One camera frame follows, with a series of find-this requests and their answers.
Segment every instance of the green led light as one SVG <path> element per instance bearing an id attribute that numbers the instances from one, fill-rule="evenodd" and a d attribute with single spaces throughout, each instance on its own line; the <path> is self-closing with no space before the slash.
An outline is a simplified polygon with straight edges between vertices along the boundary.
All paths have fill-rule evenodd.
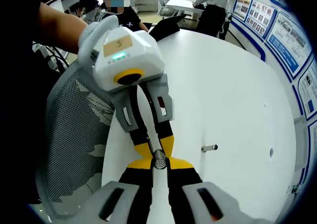
<path id="1" fill-rule="evenodd" d="M 125 56 L 125 52 L 120 52 L 112 57 L 112 59 L 119 59 Z"/>

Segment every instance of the yellow ring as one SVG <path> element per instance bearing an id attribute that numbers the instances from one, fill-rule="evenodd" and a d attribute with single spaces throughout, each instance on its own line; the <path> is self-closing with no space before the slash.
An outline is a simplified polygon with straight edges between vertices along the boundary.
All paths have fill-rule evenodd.
<path id="1" fill-rule="evenodd" d="M 118 74 L 115 75 L 114 77 L 114 81 L 116 83 L 118 83 L 118 80 L 121 79 L 122 77 L 129 75 L 129 74 L 140 74 L 141 77 L 144 75 L 144 71 L 141 69 L 127 69 L 123 72 L 120 72 Z"/>

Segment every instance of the white table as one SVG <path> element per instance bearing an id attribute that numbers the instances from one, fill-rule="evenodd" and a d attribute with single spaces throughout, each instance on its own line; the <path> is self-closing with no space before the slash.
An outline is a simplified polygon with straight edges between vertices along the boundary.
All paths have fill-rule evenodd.
<path id="1" fill-rule="evenodd" d="M 293 179 L 296 140 L 291 108 L 273 69 L 235 45 L 186 30 L 158 46 L 174 101 L 172 156 L 187 160 L 203 181 L 236 198 L 244 213 L 275 221 Z M 139 107 L 156 146 L 143 93 Z M 201 152 L 203 145 L 213 144 L 218 150 Z M 113 116 L 102 185 L 118 181 L 127 165 L 140 158 Z M 154 169 L 155 206 L 148 223 L 174 223 L 167 195 L 166 169 Z"/>
<path id="2" fill-rule="evenodd" d="M 165 6 L 174 8 L 175 10 L 193 12 L 201 15 L 203 10 L 193 7 L 193 3 L 188 0 L 169 0 Z"/>

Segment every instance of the metal spring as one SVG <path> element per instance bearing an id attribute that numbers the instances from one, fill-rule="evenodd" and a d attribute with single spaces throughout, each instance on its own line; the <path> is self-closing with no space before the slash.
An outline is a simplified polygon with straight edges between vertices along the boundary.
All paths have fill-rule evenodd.
<path id="1" fill-rule="evenodd" d="M 164 169 L 166 168 L 166 156 L 162 150 L 156 150 L 154 152 L 154 167 L 157 169 Z"/>

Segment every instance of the wall poster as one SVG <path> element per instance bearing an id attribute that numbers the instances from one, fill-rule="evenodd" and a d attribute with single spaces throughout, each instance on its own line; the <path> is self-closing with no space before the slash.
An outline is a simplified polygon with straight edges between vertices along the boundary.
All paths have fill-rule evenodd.
<path id="1" fill-rule="evenodd" d="M 309 119 L 317 112 L 317 63 L 315 60 L 299 79 L 298 91 L 304 104 L 306 118 Z"/>
<path id="2" fill-rule="evenodd" d="M 251 0 L 237 0 L 236 7 L 234 8 L 233 14 L 235 14 L 241 20 L 245 20 Z"/>
<path id="3" fill-rule="evenodd" d="M 305 65 L 312 51 L 304 31 L 282 13 L 278 14 L 267 41 L 286 63 L 293 78 Z"/>
<path id="4" fill-rule="evenodd" d="M 309 133 L 311 137 L 310 146 L 314 146 L 315 154 L 317 153 L 317 121 L 309 126 Z"/>
<path id="5" fill-rule="evenodd" d="M 272 20 L 274 8 L 257 0 L 252 1 L 246 23 L 261 37 L 265 34 L 267 26 Z"/>

